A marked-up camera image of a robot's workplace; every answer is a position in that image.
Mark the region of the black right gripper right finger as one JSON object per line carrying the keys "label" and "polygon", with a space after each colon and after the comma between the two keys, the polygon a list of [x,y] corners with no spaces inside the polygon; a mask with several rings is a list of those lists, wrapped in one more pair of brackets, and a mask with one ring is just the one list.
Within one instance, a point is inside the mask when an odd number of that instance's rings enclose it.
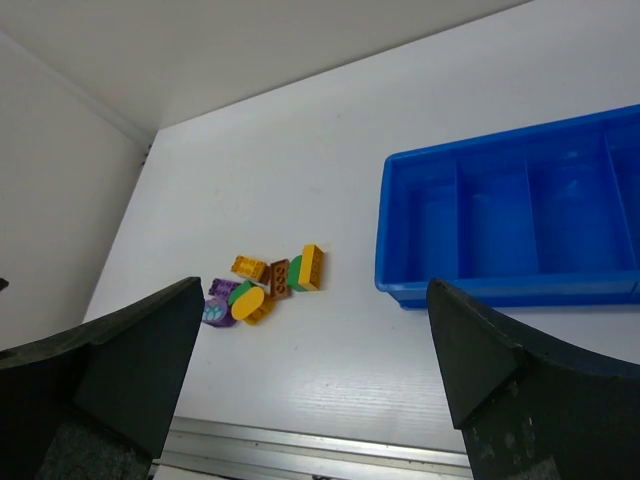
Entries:
{"label": "black right gripper right finger", "polygon": [[548,335],[440,279],[426,299],[474,478],[638,478],[638,365]]}

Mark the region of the green lego brick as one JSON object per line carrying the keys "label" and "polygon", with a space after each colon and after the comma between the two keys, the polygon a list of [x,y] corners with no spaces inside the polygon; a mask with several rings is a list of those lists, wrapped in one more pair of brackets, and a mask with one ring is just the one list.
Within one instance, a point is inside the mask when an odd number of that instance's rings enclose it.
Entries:
{"label": "green lego brick", "polygon": [[289,264],[287,273],[287,286],[295,291],[305,292],[306,288],[300,283],[300,271],[301,271],[302,256],[298,255],[294,257]]}

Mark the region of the green rounded lego piece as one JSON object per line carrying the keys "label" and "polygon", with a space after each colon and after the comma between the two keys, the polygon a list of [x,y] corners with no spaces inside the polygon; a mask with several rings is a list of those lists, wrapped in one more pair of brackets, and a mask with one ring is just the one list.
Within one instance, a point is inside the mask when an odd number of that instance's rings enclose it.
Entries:
{"label": "green rounded lego piece", "polygon": [[228,297],[228,305],[232,307],[243,295],[255,287],[255,284],[249,280],[245,280],[240,283],[235,289],[231,291]]}

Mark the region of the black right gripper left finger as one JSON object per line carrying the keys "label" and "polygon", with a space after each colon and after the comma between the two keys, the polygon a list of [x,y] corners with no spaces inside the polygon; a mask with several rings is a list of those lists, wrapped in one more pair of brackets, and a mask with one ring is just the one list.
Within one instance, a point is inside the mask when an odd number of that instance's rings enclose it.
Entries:
{"label": "black right gripper left finger", "polygon": [[1,353],[4,479],[145,479],[203,312],[198,277]]}

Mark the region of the yellow oval lego piece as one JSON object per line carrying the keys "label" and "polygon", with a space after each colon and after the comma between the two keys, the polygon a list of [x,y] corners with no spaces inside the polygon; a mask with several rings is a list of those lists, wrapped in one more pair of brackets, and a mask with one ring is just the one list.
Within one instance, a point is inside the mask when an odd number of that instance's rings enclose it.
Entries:
{"label": "yellow oval lego piece", "polygon": [[231,308],[235,320],[244,321],[256,312],[264,301],[264,290],[261,287],[251,287],[242,293]]}

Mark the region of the yellow 2x4 lego brick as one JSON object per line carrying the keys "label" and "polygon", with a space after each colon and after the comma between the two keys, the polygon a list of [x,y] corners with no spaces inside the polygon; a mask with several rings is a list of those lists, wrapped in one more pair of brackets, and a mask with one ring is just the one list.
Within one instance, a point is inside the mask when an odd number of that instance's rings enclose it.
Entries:
{"label": "yellow 2x4 lego brick", "polygon": [[321,288],[324,252],[315,244],[305,245],[302,251],[298,284],[305,291]]}

